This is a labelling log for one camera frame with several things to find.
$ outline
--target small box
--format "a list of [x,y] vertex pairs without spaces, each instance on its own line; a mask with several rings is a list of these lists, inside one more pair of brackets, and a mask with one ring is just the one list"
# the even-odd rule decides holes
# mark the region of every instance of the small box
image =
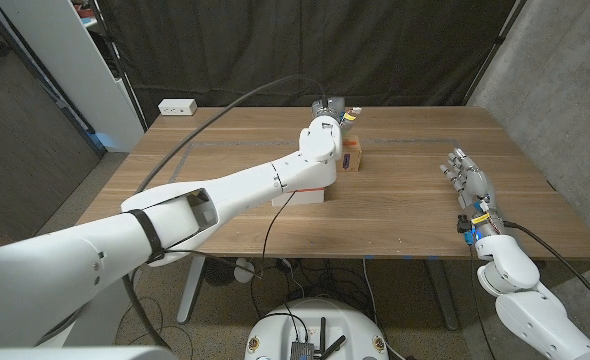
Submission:
[[358,171],[362,160],[362,146],[357,135],[344,136],[342,158],[337,160],[337,171]]
[[[271,201],[273,206],[283,206],[293,193],[287,192]],[[324,202],[324,188],[297,190],[288,205],[319,204]]]
[[164,99],[157,107],[162,115],[193,115],[197,103],[195,99]]

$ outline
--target black strap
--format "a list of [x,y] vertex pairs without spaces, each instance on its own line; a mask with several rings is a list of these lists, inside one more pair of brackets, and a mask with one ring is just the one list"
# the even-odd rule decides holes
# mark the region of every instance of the black strap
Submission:
[[137,221],[139,221],[142,229],[144,229],[148,243],[151,245],[151,256],[148,257],[148,261],[146,261],[146,263],[150,264],[153,261],[163,259],[164,248],[162,248],[162,242],[159,240],[157,231],[155,231],[155,227],[153,226],[153,223],[151,222],[151,219],[148,217],[148,215],[146,215],[146,213],[140,209],[133,209],[127,212],[135,216]]

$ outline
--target black curtain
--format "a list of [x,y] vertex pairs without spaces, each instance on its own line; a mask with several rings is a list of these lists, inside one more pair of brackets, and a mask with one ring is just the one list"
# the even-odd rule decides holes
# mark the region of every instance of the black curtain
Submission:
[[[101,0],[147,123],[164,98],[225,106],[290,74],[349,106],[461,105],[515,0]],[[307,83],[246,106],[310,106]]]

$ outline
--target wooden table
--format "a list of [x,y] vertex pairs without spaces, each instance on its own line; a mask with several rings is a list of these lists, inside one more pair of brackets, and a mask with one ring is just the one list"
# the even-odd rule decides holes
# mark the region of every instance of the wooden table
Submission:
[[[160,116],[106,184],[80,223],[120,212],[149,170],[218,109]],[[224,176],[297,150],[309,108],[237,108],[177,154],[151,186]],[[510,140],[477,107],[365,108],[360,171],[338,173],[323,204],[287,207],[273,226],[267,257],[469,259],[455,231],[457,196],[439,170],[461,147],[493,180],[505,217],[537,233],[569,260],[590,260],[590,230]],[[263,204],[230,221],[199,250],[221,256],[261,254],[276,213]],[[535,259],[551,259],[520,236]]]

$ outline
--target yellow label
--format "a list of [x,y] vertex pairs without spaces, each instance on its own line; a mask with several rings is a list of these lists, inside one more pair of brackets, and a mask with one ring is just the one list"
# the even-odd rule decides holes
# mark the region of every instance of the yellow label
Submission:
[[475,219],[471,219],[471,222],[472,222],[473,224],[479,224],[479,223],[481,223],[482,221],[484,221],[484,220],[488,219],[489,217],[491,217],[491,216],[490,216],[490,215],[488,215],[488,214],[484,214],[484,215],[482,215],[482,216],[480,216],[480,217],[476,217]]

